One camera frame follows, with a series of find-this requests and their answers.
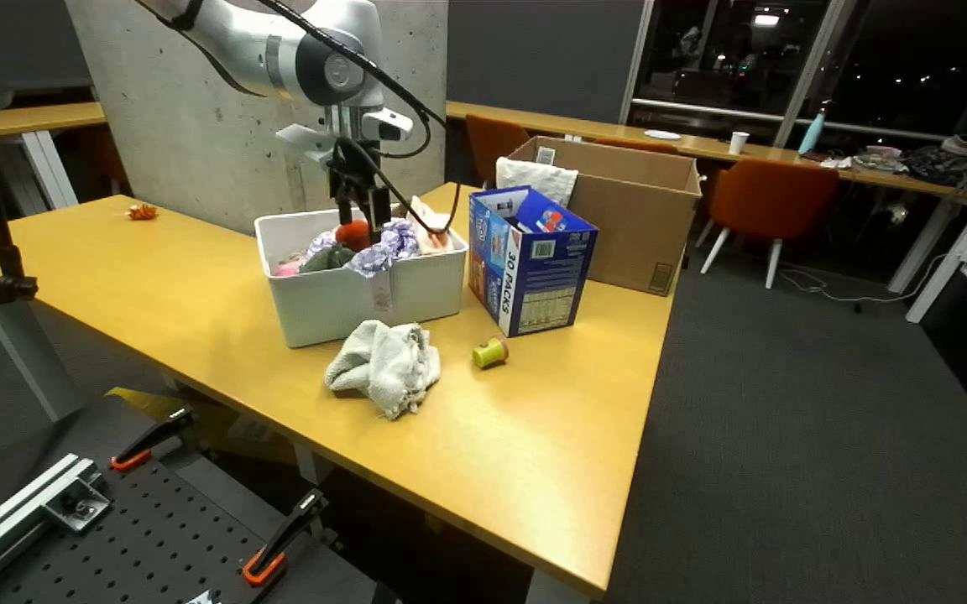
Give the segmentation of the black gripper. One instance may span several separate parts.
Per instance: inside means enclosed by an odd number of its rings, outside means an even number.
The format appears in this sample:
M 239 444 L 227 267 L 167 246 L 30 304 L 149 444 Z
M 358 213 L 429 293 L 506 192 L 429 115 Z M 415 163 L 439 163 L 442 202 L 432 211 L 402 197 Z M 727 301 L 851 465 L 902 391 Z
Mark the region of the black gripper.
M 371 227 L 390 222 L 390 192 L 380 187 L 380 147 L 339 137 L 330 159 L 330 192 L 334 194 L 339 224 L 352 222 L 352 202 L 369 202 Z

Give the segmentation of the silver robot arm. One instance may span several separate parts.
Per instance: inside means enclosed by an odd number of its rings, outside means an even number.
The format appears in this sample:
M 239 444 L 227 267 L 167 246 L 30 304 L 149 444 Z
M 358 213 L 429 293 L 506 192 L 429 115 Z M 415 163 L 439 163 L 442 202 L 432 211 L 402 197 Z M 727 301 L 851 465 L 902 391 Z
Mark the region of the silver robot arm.
M 339 222 L 357 213 L 380 230 L 392 218 L 380 152 L 411 131 L 380 77 L 380 11 L 371 0 L 311 0 L 310 11 L 263 11 L 235 0 L 138 0 L 181 32 L 242 93 L 301 96 L 326 111 L 321 126 L 290 124 L 278 137 L 330 175 Z

